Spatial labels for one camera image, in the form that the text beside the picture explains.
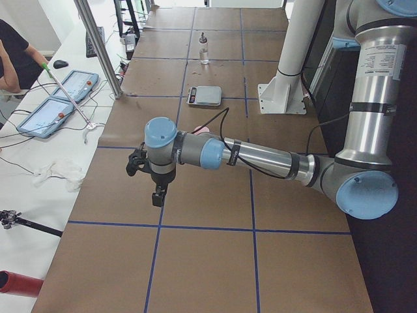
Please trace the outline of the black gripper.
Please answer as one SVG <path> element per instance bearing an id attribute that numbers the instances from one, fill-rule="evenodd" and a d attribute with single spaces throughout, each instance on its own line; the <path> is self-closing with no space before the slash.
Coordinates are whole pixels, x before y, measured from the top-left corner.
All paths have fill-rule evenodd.
<path id="1" fill-rule="evenodd" d="M 152 204 L 162 207 L 165 202 L 165 189 L 173 182 L 176 177 L 175 163 L 157 165 L 151 163 L 151 178 L 156 183 L 155 193 L 152 194 Z"/>

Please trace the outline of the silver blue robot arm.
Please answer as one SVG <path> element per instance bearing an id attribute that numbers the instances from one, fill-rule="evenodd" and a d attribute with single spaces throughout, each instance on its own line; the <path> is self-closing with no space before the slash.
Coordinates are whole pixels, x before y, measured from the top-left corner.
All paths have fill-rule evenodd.
<path id="1" fill-rule="evenodd" d="M 348 215 L 372 220 L 397 202 L 386 150 L 409 42 L 416 37 L 415 1 L 338 1 L 334 46 L 360 50 L 343 149 L 334 158 L 299 155 L 215 136 L 179 131 L 167 117 L 145 125 L 145 141 L 127 172 L 149 173 L 161 207 L 177 164 L 216 170 L 222 162 L 267 176 L 297 180 L 334 201 Z"/>

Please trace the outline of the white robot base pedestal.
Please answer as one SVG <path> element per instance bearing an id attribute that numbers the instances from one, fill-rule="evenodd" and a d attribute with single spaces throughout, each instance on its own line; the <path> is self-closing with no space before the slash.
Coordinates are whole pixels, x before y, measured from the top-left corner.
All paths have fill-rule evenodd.
<path id="1" fill-rule="evenodd" d="M 262 114 L 307 113 L 301 77 L 324 3 L 324 0 L 294 2 L 276 75 L 268 84 L 258 85 Z"/>

